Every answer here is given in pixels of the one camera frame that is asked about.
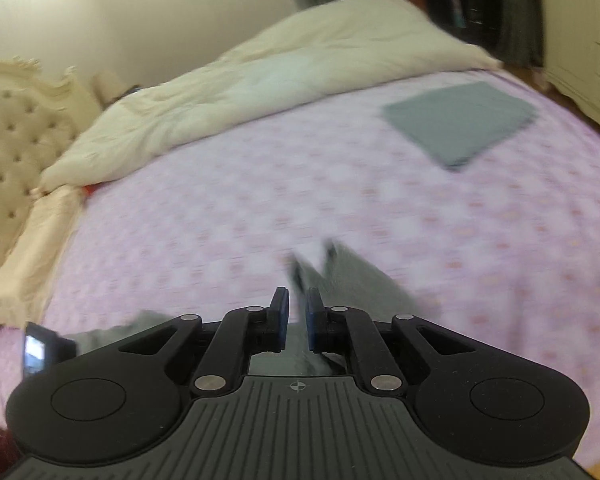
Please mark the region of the beige satin pillow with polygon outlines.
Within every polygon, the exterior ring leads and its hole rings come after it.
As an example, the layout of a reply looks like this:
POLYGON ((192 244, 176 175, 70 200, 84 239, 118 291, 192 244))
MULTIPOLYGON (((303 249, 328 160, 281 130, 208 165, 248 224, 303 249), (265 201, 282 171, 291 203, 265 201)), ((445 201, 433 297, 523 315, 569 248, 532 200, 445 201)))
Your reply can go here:
POLYGON ((42 321, 60 259, 84 209, 82 188, 62 186, 33 203, 0 266, 0 326, 42 321))

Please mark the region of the purple patterned bed sheet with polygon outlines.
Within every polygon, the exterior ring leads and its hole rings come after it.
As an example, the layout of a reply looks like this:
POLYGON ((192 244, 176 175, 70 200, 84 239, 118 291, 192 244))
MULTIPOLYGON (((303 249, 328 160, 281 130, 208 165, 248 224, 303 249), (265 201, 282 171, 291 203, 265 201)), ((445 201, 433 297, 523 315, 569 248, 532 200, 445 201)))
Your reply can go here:
MULTIPOLYGON (((600 461, 600 135, 518 81, 439 74, 334 96, 189 143, 87 197, 44 321, 64 333, 138 312, 217 318, 322 266, 336 240, 444 326, 573 378, 600 461), (382 117, 391 102, 483 80, 538 117, 446 170, 382 117)), ((0 420, 19 378, 0 326, 0 420)))

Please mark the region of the cream tufted headboard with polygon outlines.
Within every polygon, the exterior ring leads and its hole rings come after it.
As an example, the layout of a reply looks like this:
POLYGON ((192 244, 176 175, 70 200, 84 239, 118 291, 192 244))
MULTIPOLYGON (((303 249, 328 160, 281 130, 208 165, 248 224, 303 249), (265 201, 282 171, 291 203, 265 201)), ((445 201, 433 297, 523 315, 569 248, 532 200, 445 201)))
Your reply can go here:
POLYGON ((35 201, 42 172, 102 114, 67 68, 56 82, 37 60, 0 61, 0 267, 35 201))

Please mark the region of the cream white duvet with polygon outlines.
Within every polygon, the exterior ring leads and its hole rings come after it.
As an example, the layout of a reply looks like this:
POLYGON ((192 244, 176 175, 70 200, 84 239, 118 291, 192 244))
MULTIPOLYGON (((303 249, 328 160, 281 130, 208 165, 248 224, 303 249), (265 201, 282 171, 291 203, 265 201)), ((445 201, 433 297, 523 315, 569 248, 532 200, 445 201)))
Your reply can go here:
POLYGON ((499 60, 407 0, 337 0, 297 12, 214 62, 107 108, 40 187, 118 180, 172 148, 326 96, 499 60))

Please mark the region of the folded blue-grey cloth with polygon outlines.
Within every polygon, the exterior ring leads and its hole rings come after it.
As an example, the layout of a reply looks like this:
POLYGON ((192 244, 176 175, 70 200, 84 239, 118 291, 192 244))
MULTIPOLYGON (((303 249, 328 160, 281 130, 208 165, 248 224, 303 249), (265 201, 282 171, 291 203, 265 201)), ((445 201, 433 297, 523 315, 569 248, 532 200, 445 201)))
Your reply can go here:
POLYGON ((434 162, 460 171, 530 126, 538 112, 527 101, 479 81, 391 103, 382 117, 434 162))

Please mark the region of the bedside table lamp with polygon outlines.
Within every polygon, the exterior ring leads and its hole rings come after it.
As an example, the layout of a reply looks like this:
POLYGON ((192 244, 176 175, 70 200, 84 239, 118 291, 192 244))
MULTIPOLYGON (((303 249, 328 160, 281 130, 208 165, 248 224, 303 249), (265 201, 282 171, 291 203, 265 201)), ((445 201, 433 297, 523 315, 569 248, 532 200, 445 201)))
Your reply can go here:
POLYGON ((96 98, 103 108, 120 99, 131 88, 112 70, 101 70, 91 79, 96 98))

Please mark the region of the grey knit pants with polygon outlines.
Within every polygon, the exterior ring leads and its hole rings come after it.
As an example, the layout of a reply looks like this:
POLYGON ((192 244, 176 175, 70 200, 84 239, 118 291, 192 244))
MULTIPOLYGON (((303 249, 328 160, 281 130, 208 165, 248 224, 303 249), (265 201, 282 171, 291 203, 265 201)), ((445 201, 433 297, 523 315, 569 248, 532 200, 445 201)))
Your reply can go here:
MULTIPOLYGON (((324 244, 325 260, 317 270, 297 256, 288 263, 288 276, 296 298, 303 304, 315 288, 327 307, 352 307, 366 311, 378 322, 389 322, 399 314, 420 315, 422 309, 397 282, 389 278, 347 245, 336 240, 324 244)), ((80 330, 66 337, 76 343, 79 354, 138 334, 170 320, 170 315, 143 310, 128 322, 104 330, 80 330)), ((336 354, 318 354, 309 350, 306 316, 290 324, 286 347, 280 353, 260 353, 249 365, 251 375, 332 376, 343 371, 344 359, 336 354)))

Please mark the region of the dark green curtain right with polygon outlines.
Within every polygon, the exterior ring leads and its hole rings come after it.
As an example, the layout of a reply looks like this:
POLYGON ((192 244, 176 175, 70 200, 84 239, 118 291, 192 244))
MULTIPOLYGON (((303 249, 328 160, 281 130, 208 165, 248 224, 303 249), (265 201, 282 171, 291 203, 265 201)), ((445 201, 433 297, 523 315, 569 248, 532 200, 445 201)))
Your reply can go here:
POLYGON ((495 55, 517 67, 544 66, 542 0, 502 0, 502 22, 495 55))

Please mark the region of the red item under duvet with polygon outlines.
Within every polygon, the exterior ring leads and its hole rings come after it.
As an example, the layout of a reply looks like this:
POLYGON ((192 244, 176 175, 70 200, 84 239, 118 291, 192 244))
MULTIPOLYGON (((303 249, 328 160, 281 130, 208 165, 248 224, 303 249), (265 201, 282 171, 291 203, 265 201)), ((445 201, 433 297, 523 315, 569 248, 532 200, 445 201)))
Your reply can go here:
POLYGON ((85 185, 83 191, 87 196, 92 196, 99 188, 99 184, 85 185))

